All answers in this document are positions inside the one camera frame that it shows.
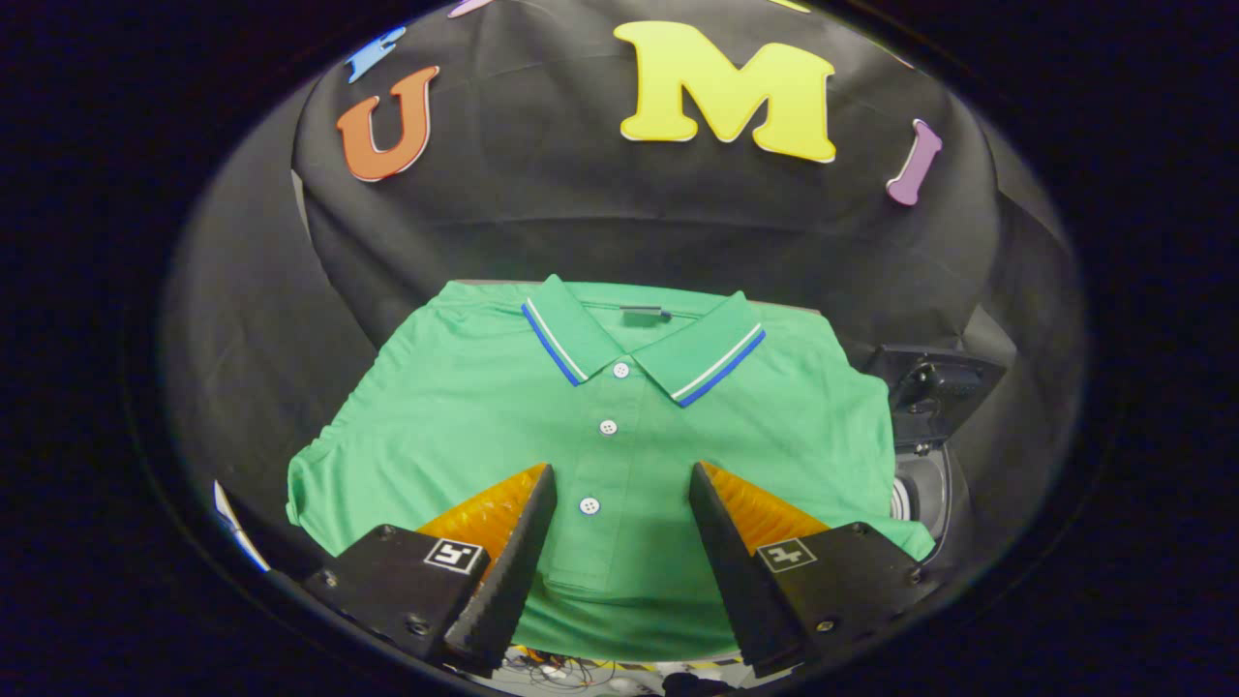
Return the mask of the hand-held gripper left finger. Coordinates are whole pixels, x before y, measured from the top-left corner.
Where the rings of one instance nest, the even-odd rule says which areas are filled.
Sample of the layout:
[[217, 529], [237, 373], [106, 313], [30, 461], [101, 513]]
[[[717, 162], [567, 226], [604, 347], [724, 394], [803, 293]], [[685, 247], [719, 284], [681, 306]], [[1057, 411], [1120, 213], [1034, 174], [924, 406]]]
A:
[[532, 465], [416, 530], [375, 526], [304, 588], [408, 657], [489, 678], [522, 620], [555, 508], [553, 465]]

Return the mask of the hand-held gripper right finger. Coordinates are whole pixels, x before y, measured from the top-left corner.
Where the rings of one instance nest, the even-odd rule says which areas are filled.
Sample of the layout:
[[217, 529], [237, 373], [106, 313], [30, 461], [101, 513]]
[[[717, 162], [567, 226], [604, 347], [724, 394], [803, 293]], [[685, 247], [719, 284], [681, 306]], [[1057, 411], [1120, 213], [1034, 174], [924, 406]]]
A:
[[756, 678], [838, 669], [909, 621], [935, 574], [865, 522], [828, 527], [707, 462], [689, 503]]

